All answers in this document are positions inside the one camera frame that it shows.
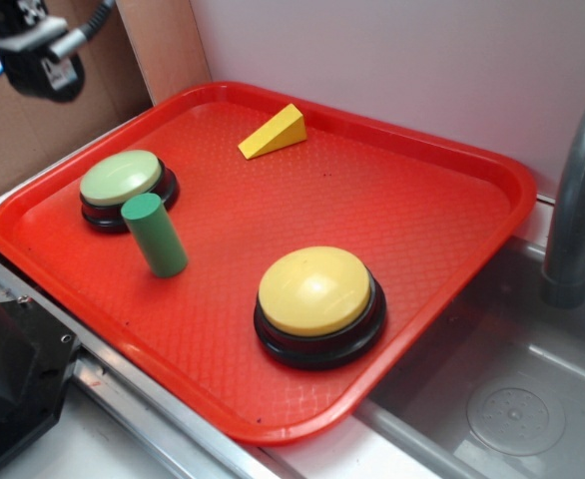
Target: yellow button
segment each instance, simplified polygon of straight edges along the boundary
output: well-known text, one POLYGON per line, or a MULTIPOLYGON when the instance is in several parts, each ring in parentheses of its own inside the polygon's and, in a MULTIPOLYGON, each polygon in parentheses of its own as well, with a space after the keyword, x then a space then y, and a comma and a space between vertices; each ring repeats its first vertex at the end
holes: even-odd
POLYGON ((143 150, 113 155, 91 168, 80 183, 84 199, 96 207, 120 205, 147 192, 162 175, 160 161, 143 150))
POLYGON ((355 321, 370 298, 370 278, 354 254, 313 246, 276 261, 260 283, 267 320, 296 336, 321 336, 355 321))

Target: sink drain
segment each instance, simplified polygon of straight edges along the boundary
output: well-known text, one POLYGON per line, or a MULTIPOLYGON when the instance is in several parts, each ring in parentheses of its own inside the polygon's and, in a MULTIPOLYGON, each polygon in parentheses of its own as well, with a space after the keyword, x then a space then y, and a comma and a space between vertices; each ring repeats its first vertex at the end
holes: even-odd
POLYGON ((547 451, 565 429, 559 400, 522 376, 480 386, 470 397, 467 415, 472 431, 485 445, 512 456, 547 451))

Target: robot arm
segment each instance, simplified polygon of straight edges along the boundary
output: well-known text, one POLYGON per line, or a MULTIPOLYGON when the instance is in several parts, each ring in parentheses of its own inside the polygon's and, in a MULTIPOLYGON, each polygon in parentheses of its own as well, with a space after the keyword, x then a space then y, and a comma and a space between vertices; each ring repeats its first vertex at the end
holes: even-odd
POLYGON ((13 88, 54 102, 74 100, 84 85, 77 51, 114 5, 103 0, 86 24, 69 32, 66 20, 48 14, 44 0, 0 0, 0 64, 13 88))

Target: stainless steel sink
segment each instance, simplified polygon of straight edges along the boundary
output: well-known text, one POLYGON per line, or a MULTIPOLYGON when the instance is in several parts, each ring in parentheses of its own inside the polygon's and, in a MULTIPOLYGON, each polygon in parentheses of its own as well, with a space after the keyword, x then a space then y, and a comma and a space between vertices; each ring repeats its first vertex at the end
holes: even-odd
POLYGON ((442 477, 585 477, 585 304, 541 301, 542 260, 511 240, 358 417, 442 477))

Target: green cylinder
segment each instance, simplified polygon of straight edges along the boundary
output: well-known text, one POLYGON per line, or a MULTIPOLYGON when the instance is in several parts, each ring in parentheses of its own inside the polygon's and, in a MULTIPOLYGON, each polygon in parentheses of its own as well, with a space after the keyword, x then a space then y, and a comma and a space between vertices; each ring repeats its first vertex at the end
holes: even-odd
POLYGON ((122 206, 122 218, 154 275, 170 277, 186 267, 188 257, 160 197, 132 197, 122 206))

